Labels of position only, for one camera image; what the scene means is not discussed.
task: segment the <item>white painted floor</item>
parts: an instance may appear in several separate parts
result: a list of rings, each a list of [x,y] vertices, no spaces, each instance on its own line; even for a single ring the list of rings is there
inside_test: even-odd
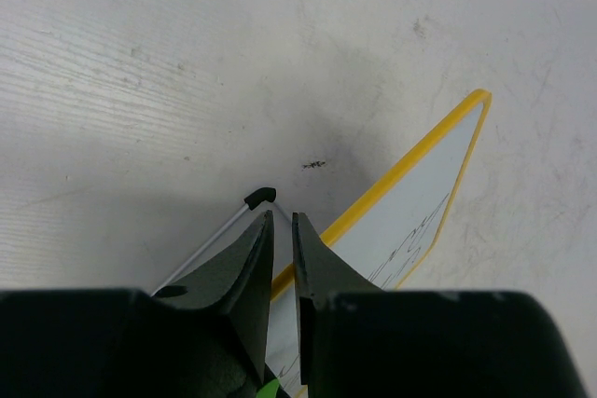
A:
[[[595,30],[597,0],[0,0],[0,285],[150,289],[257,186],[323,230],[482,87],[408,287],[532,293],[597,392]]]

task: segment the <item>black corner cap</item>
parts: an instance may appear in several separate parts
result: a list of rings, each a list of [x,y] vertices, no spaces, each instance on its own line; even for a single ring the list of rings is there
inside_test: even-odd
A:
[[[261,202],[274,202],[276,200],[276,189],[270,186],[264,186],[251,193],[244,199],[244,203],[249,206],[249,210],[256,209]]]
[[[156,298],[172,298],[172,297],[179,297],[180,295],[184,295],[188,292],[186,286],[181,286],[177,284],[169,284],[168,286],[164,286],[159,291],[154,294]]]

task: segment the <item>metal rod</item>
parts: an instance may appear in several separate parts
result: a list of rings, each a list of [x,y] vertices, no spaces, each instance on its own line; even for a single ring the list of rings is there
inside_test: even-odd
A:
[[[186,269],[188,268],[188,266],[197,259],[197,257],[199,255],[201,255],[203,252],[205,252],[212,244],[214,244],[214,242],[217,241],[218,238],[220,238],[222,236],[223,233],[225,233],[229,228],[231,228],[234,223],[236,223],[241,216],[244,215],[244,213],[249,210],[249,206],[247,204],[243,204],[243,206],[239,209],[238,212],[236,212],[226,223],[224,223],[224,225],[219,228],[217,230],[216,233],[214,233],[214,235],[212,235],[211,237],[209,237],[209,239],[201,245],[201,247],[199,249],[197,249],[197,251],[195,251],[195,253],[188,258],[182,265],[180,265],[179,268],[177,268],[172,274],[170,274],[168,276],[168,278],[161,284],[161,286],[156,289],[154,291],[154,293],[152,295],[154,295],[157,291],[159,291],[161,288],[163,288],[164,286],[167,286],[168,284],[170,284],[171,282],[173,282],[174,280],[177,279],[177,277]]]

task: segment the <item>dark stain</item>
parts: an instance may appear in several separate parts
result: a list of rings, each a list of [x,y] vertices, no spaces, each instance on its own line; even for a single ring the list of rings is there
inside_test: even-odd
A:
[[[419,36],[421,39],[425,39],[426,38],[426,30],[423,27],[423,25],[421,24],[421,21],[419,21],[417,19],[416,22],[414,22],[414,25],[412,25],[412,31]]]
[[[570,143],[570,148],[572,149],[573,153],[578,153],[578,152],[582,151],[582,149],[584,147],[585,147],[584,142],[578,136],[575,136],[575,138],[572,139],[572,142]]]
[[[132,85],[134,89],[139,89],[143,85],[143,80],[141,78],[137,79],[135,82],[133,79],[129,79],[128,77],[122,78],[122,82],[125,84]]]
[[[326,161],[325,160],[315,160],[313,162],[310,163],[305,163],[302,168],[304,169],[309,169],[309,168],[321,168],[323,166],[326,165]]]

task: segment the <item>yellow frame corner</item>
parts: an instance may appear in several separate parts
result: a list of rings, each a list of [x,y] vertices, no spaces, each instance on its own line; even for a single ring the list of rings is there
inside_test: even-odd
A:
[[[321,235],[321,239],[325,245],[331,247],[351,228],[361,217],[368,212],[397,182],[400,181],[419,161],[431,151],[441,139],[448,134],[454,127],[460,123],[477,105],[483,103],[483,110],[479,116],[477,127],[473,133],[473,137],[466,150],[465,159],[458,172],[458,177],[454,184],[454,188],[450,193],[446,210],[441,216],[439,227],[429,249],[421,257],[415,266],[413,266],[404,278],[398,283],[396,289],[404,282],[410,273],[416,269],[427,255],[431,252],[437,242],[439,233],[441,232],[446,217],[450,211],[451,204],[456,196],[458,187],[462,181],[463,175],[468,165],[470,156],[475,148],[479,133],[485,121],[485,117],[489,112],[492,103],[492,94],[487,90],[477,89],[471,92],[464,100],[460,102],[447,116],[444,117],[423,139],[417,143],[402,159],[400,159],[394,167],[390,169],[378,182],[376,182],[363,196],[361,196],[353,205],[351,205],[346,212],[344,212],[330,227],[326,229]],[[271,299],[275,299],[286,288],[292,284],[294,280],[294,270],[292,265],[288,265],[271,283]]]

